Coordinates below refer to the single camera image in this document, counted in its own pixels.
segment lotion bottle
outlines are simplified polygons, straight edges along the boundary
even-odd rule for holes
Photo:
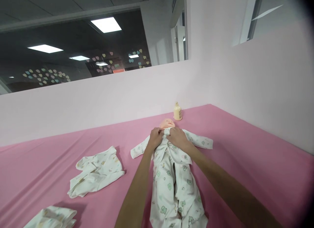
[[[178,102],[176,102],[176,106],[174,107],[173,110],[173,117],[176,121],[179,121],[182,119],[182,110],[181,107],[179,106]]]

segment right hand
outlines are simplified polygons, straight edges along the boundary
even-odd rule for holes
[[[188,153],[187,151],[193,146],[193,144],[186,138],[184,131],[177,127],[170,129],[170,135],[167,136],[167,139],[185,153]]]

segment doll face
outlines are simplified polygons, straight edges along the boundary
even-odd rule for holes
[[[171,119],[164,119],[161,124],[160,124],[160,127],[162,129],[165,129],[165,128],[169,128],[169,127],[175,127],[176,125],[174,124],[174,122],[171,120]]]

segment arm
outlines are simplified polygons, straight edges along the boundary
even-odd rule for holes
[[[115,228],[141,227],[145,199],[147,197],[150,160],[154,150],[161,143],[163,134],[164,132],[161,128],[154,128],[151,131],[143,158],[122,203]]]
[[[179,128],[170,129],[167,139],[186,152],[199,166],[217,193],[246,227],[281,227],[274,216],[236,179],[207,159]]]

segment left hand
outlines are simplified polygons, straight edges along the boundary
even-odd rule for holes
[[[162,128],[154,128],[150,132],[150,137],[146,148],[150,148],[152,151],[154,151],[162,142],[163,135],[164,130]]]

